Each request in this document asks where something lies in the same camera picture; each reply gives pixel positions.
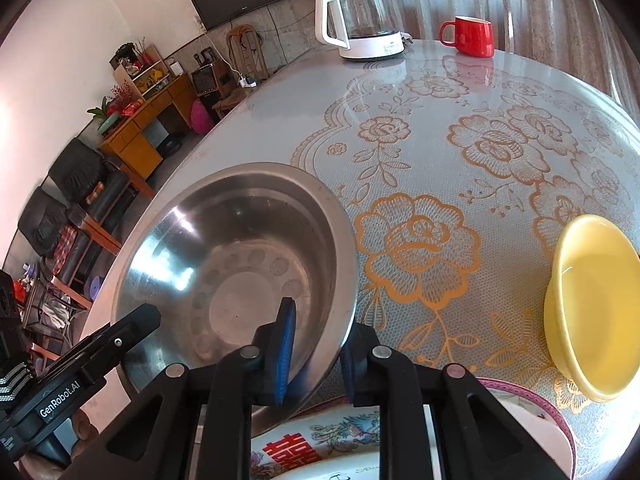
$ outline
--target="mug handle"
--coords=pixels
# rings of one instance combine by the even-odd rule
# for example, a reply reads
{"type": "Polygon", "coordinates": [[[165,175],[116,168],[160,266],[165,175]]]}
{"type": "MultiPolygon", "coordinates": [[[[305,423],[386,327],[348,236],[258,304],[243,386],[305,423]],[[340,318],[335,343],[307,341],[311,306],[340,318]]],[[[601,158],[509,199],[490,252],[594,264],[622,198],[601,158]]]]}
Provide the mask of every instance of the mug handle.
{"type": "Polygon", "coordinates": [[[339,40],[338,38],[332,38],[328,34],[327,21],[329,14],[329,4],[335,3],[336,0],[316,0],[316,40],[320,43],[327,45],[340,46],[342,48],[349,48],[347,41],[339,40]]]}
{"type": "Polygon", "coordinates": [[[458,46],[458,44],[455,41],[455,36],[454,36],[454,41],[444,41],[442,38],[444,37],[444,29],[447,28],[447,25],[453,25],[454,27],[456,27],[456,22],[444,22],[442,24],[442,27],[440,27],[440,43],[442,43],[443,45],[447,45],[447,46],[458,46]]]}

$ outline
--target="red mug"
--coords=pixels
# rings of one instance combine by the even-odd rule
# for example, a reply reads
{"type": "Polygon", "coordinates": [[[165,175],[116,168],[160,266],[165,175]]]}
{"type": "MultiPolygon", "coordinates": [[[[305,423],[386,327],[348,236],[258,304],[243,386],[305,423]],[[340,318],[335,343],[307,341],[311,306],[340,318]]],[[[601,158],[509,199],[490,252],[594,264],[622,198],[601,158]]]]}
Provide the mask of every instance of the red mug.
{"type": "Polygon", "coordinates": [[[456,16],[455,22],[444,22],[440,27],[440,42],[447,46],[454,46],[462,54],[473,57],[494,56],[494,30],[491,22],[456,16]],[[447,25],[454,26],[454,41],[444,41],[444,29],[447,25]]]}

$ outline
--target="curtain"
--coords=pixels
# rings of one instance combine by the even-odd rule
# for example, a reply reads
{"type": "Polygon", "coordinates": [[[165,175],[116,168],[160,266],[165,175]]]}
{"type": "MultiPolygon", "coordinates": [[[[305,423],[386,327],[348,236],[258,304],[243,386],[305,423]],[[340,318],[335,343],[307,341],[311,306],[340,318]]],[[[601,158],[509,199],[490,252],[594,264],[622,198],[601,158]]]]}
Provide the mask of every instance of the curtain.
{"type": "Polygon", "coordinates": [[[494,24],[496,47],[574,75],[640,124],[640,64],[598,0],[391,0],[401,30],[434,40],[453,16],[494,24]]]}

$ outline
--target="metal basin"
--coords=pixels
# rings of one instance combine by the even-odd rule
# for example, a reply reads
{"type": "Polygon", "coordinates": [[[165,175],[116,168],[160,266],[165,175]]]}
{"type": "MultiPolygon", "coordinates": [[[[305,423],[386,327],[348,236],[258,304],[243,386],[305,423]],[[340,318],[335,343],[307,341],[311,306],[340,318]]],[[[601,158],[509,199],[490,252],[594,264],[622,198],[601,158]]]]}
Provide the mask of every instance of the metal basin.
{"type": "Polygon", "coordinates": [[[260,434],[291,416],[330,371],[353,320],[357,270],[351,222],[337,198],[305,171],[259,162],[193,184],[161,211],[131,251],[112,319],[141,303],[158,330],[126,355],[130,396],[167,365],[197,368],[251,342],[296,301],[290,385],[283,406],[254,412],[260,434]]]}

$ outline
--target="white kettle base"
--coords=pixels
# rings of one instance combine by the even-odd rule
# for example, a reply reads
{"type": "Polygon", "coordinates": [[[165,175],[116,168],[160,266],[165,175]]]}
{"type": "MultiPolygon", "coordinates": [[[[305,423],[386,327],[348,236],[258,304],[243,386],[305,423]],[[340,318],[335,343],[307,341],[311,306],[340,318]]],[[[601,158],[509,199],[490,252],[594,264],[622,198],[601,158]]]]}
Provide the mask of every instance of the white kettle base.
{"type": "Polygon", "coordinates": [[[374,38],[349,39],[349,48],[340,47],[340,55],[347,59],[375,59],[393,56],[404,50],[399,32],[374,38]]]}

